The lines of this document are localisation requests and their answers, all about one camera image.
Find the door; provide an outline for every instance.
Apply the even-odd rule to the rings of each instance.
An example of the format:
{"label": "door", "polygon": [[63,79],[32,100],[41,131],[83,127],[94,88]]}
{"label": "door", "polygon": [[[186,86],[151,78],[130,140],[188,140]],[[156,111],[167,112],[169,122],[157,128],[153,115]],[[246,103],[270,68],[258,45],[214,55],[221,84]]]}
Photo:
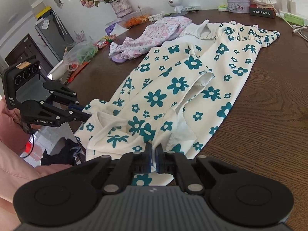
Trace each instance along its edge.
{"label": "door", "polygon": [[35,55],[36,59],[40,62],[41,75],[47,77],[48,73],[52,70],[52,66],[47,61],[41,50],[35,44],[30,35],[27,35],[5,58],[9,66],[14,65],[28,57]]}

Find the wooden table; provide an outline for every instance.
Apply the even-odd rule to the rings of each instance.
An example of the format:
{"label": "wooden table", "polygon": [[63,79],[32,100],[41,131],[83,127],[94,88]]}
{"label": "wooden table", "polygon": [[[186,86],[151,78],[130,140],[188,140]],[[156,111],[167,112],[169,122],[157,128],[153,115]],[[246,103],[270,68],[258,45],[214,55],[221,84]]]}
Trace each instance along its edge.
{"label": "wooden table", "polygon": [[[193,23],[229,22],[276,30],[281,36],[262,48],[232,110],[201,154],[284,183],[295,198],[288,225],[308,230],[308,42],[279,18],[204,10],[189,13]],[[117,37],[139,37],[148,24]],[[108,59],[101,50],[69,88],[82,105],[93,99],[109,101],[118,86],[138,66],[144,55],[123,64]],[[80,123],[70,124],[76,131]]]}

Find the door frame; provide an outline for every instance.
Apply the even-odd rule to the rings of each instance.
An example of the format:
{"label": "door frame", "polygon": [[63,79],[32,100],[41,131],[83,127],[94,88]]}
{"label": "door frame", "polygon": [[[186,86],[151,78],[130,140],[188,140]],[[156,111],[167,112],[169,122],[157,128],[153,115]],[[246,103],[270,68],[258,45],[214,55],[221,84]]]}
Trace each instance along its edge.
{"label": "door frame", "polygon": [[39,51],[39,53],[43,56],[44,60],[46,61],[46,63],[51,67],[51,69],[53,69],[54,67],[51,65],[51,63],[47,60],[46,56],[42,53],[42,51],[40,50],[40,48],[38,47],[38,45],[36,44],[36,42],[32,39],[32,37],[30,36],[30,34],[27,34],[13,49],[12,51],[5,57],[5,61],[8,64],[7,58],[8,56],[18,47],[18,45],[20,45],[22,42],[25,42],[26,39],[30,39],[32,41],[32,43],[35,45],[35,47],[37,48],[37,50]]}

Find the pink sleeve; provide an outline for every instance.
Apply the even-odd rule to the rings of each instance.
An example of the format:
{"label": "pink sleeve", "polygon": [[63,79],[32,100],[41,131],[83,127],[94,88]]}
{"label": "pink sleeve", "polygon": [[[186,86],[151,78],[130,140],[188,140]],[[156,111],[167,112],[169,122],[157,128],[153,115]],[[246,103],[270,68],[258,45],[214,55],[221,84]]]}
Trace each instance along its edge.
{"label": "pink sleeve", "polygon": [[18,115],[14,110],[9,110],[5,98],[0,101],[0,141],[19,156],[26,149],[26,143],[30,138],[21,126],[15,122]]}

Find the pink floral clothing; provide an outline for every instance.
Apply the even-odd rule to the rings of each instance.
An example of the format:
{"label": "pink floral clothing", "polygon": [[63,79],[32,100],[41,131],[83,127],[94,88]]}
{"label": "pink floral clothing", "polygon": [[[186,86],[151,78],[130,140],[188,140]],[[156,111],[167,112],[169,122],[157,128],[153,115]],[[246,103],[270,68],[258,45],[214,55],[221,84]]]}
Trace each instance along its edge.
{"label": "pink floral clothing", "polygon": [[136,40],[127,37],[122,45],[110,45],[109,58],[117,55],[117,59],[134,59],[147,53],[152,47],[160,46],[165,41],[177,38],[180,33],[191,24],[186,17],[162,18],[146,27],[142,36]]}

